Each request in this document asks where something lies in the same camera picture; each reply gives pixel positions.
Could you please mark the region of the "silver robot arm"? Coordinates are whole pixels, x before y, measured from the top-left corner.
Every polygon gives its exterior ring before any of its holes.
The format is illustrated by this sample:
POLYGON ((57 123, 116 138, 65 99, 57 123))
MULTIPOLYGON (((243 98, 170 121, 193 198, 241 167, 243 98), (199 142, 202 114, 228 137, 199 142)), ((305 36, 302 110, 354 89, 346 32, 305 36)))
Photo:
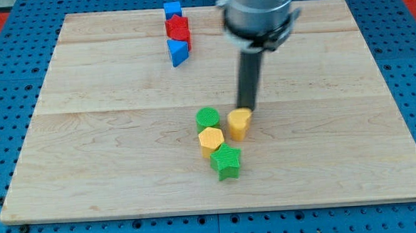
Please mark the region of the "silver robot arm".
POLYGON ((240 38, 261 38, 291 20, 293 0, 217 0, 223 10, 224 27, 240 38))

